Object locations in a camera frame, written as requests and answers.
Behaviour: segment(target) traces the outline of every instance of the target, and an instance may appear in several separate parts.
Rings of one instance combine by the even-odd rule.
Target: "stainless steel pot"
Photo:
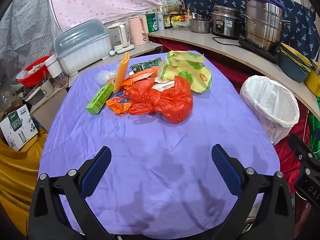
[[[221,5],[215,5],[211,13],[213,34],[238,39],[243,25],[240,11]]]
[[[190,19],[190,30],[194,33],[209,33],[211,21],[206,19]]]
[[[255,0],[247,0],[245,19],[246,40],[268,52],[276,52],[281,42],[283,27],[291,24],[283,19],[278,6]]]

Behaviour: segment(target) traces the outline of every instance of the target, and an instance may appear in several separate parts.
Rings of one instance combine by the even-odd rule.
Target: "gray patterned fabric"
[[[13,0],[0,22],[0,78],[16,74],[53,48],[48,0]]]

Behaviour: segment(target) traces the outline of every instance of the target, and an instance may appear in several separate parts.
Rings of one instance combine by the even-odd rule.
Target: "trash can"
[[[299,120],[294,95],[268,77],[249,77],[241,87],[240,96],[256,115],[273,145],[286,137]]]

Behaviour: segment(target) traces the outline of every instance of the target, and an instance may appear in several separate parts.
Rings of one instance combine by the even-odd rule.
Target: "blue and white label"
[[[227,18],[226,19],[226,27],[227,28],[232,28],[232,19],[231,18]]]

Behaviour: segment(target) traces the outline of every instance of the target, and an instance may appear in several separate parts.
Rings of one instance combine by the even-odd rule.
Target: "green toothpaste box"
[[[86,109],[90,114],[98,114],[104,106],[108,97],[112,94],[114,88],[115,78],[113,77],[107,84],[105,84],[96,95],[91,99]]]

